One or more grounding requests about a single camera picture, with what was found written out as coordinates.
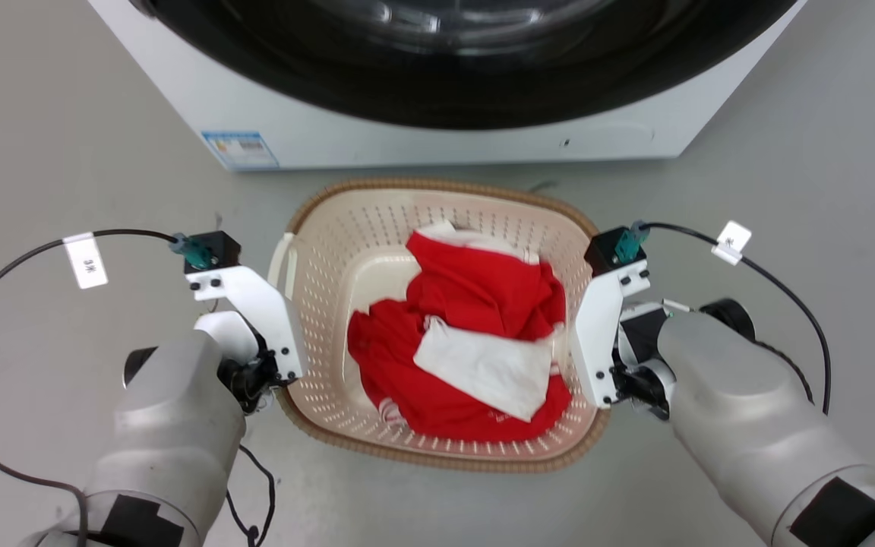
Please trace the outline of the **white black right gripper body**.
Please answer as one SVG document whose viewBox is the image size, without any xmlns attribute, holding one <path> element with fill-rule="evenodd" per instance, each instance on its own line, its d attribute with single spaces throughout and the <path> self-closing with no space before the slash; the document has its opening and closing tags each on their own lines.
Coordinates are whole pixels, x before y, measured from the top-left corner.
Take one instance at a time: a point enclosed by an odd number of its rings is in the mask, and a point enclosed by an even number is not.
<svg viewBox="0 0 875 547">
<path fill-rule="evenodd" d="M 659 335 L 666 320 L 682 311 L 666 300 L 628 302 L 622 309 L 612 347 L 612 404 L 629 403 L 638 413 L 669 422 L 677 379 L 661 356 Z"/>
</svg>

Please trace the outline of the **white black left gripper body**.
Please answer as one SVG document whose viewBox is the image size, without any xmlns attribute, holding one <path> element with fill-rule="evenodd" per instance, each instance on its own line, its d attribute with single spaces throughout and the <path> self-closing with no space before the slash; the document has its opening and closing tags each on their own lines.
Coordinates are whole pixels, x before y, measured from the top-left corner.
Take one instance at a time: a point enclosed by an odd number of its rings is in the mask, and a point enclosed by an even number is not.
<svg viewBox="0 0 875 547">
<path fill-rule="evenodd" d="M 194 329 L 206 333 L 221 349 L 216 377 L 238 402 L 244 415 L 272 405 L 274 392 L 285 387 L 287 377 L 278 367 L 276 353 L 236 311 L 205 314 Z"/>
</svg>

